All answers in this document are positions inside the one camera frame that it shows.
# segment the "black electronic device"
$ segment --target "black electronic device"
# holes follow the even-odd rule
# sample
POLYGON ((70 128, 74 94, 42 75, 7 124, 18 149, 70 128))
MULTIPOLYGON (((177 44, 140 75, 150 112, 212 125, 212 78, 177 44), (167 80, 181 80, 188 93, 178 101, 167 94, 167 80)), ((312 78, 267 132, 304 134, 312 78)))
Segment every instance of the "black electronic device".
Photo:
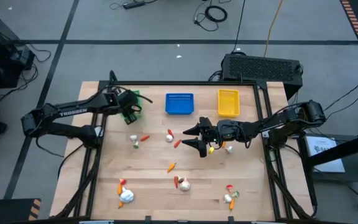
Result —
POLYGON ((122 4, 122 6, 124 7, 124 9, 132 9, 139 6, 144 6, 145 4, 146 3, 144 1, 134 1, 131 3, 124 3, 122 4))
POLYGON ((0 20, 0 88, 17 86, 23 70, 31 69, 34 53, 0 20))
POLYGON ((297 60, 226 54, 222 64, 223 81, 248 80, 258 85, 283 82, 287 99, 302 87, 303 68, 297 60))

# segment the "green object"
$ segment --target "green object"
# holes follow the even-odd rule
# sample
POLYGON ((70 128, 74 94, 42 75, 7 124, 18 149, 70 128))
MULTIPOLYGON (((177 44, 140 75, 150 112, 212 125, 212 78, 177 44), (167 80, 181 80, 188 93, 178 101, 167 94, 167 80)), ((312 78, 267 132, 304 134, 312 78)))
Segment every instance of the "green object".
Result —
POLYGON ((239 197, 240 196, 240 192, 238 192, 238 191, 235 191, 232 195, 231 195, 231 197, 239 197))
MULTIPOLYGON (((139 90, 132 90, 135 94, 140 95, 140 91, 139 90)), ((140 100, 140 97, 137 97, 137 105, 142 107, 142 100, 140 100)), ((135 117, 136 119, 139 119, 142 117, 142 112, 135 112, 133 114, 131 114, 128 117, 124 117, 124 115, 121 114, 121 117, 124 118, 124 121, 127 122, 128 118, 132 118, 135 117)))

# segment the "wooden board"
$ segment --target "wooden board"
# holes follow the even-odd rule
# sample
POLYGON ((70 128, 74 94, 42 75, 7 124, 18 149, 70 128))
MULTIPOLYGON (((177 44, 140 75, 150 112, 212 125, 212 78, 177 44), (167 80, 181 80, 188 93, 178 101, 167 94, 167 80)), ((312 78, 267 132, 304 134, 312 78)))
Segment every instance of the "wooden board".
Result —
MULTIPOLYGON (((79 99, 85 99, 96 92, 98 82, 84 82, 79 99)), ((264 164, 264 153, 260 136, 252 140, 251 147, 230 142, 234 154, 224 150, 215 151, 206 158, 200 158, 198 151, 184 144, 176 149, 167 143, 167 129, 171 129, 175 140, 189 139, 182 131, 193 127, 200 116, 208 117, 213 124, 220 119, 217 107, 218 89, 240 91, 241 115, 239 121, 257 121, 255 98, 250 86, 125 86, 140 90, 154 101, 142 102, 142 118, 126 125, 120 116, 110 116, 106 126, 98 183, 93 203, 93 219, 143 220, 151 215, 153 220, 227 220, 234 216, 237 221, 274 220, 269 183, 264 164), (195 97, 195 112, 188 116, 170 116, 165 112, 166 93, 192 92, 195 97), (131 134, 150 135, 150 139, 134 149, 129 139, 131 134), (169 164, 176 162, 176 168, 167 173, 169 164), (173 177, 188 177, 189 192, 175 188, 173 177), (126 188, 135 193, 135 200, 117 209, 119 178, 127 179, 126 188), (223 202, 227 193, 225 186, 234 185, 240 192, 234 210, 229 212, 223 202)), ((282 83, 269 84, 272 109, 285 105, 282 83)), ((90 124, 91 114, 75 116, 73 124, 90 124)), ((79 140, 69 140, 66 155, 79 145, 79 140)), ((85 150, 77 152, 63 166, 58 181, 51 215, 58 213, 69 201, 78 187, 85 150)), ((310 198, 300 159, 290 151, 282 152, 287 184, 293 196, 311 213, 310 198)), ((84 211, 88 193, 83 197, 84 211)))

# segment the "orange carrot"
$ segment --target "orange carrot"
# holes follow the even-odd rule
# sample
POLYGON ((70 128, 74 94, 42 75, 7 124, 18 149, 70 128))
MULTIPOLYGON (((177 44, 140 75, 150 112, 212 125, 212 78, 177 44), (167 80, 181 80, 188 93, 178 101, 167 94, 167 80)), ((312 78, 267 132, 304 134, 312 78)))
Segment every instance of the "orange carrot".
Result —
POLYGON ((122 194, 122 185, 121 184, 118 185, 117 194, 118 195, 122 194))
POLYGON ((168 129, 168 134, 172 135, 172 137, 173 137, 173 133, 172 133, 171 129, 168 129))
POLYGON ((231 212, 234 208, 234 198, 232 198, 229 208, 230 208, 230 212, 231 212))
POLYGON ((180 142, 181 142, 181 140, 177 141, 177 142, 173 145, 173 147, 178 147, 180 142))
POLYGON ((148 139, 150 136, 144 136, 140 139, 140 141, 145 141, 146 139, 148 139))
POLYGON ((174 181, 174 183, 175 183, 175 187, 178 188, 179 177, 178 177, 178 176, 175 176, 175 177, 173 178, 173 181, 174 181))
POLYGON ((169 165, 169 168, 168 168, 167 172, 171 172, 171 170, 175 167, 176 164, 177 163, 169 165))

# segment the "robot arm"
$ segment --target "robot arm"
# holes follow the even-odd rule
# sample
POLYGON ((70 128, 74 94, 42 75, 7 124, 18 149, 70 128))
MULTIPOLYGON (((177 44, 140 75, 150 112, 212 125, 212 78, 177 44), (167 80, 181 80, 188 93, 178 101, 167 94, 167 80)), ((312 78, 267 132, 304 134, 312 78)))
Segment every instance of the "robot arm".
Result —
POLYGON ((41 108, 36 108, 22 117, 23 132, 26 136, 39 138, 45 134, 67 136, 69 138, 79 138, 85 147, 96 147, 98 142, 97 134, 90 125, 82 127, 67 124, 54 123, 57 118, 64 118, 82 113, 101 113, 114 115, 122 113, 126 118, 126 123, 131 124, 136 120, 135 112, 142 108, 137 105, 141 97, 147 101, 152 101, 144 96, 135 94, 119 86, 107 86, 99 90, 87 100, 74 101, 59 105, 45 104, 41 108), (106 88, 115 88, 111 93, 102 93, 106 88))
POLYGON ((183 134, 201 135, 201 139, 182 141, 196 148, 200 157, 206 157, 206 145, 215 142, 222 146, 224 141, 244 142, 246 147, 259 133, 268 131, 269 143, 273 147, 285 144, 287 137, 300 133, 307 128, 319 127, 326 121, 321 105, 314 101, 297 103, 282 108, 268 118, 256 122, 241 122, 229 119, 221 120, 213 126, 208 118, 200 117, 200 122, 194 128, 183 134))

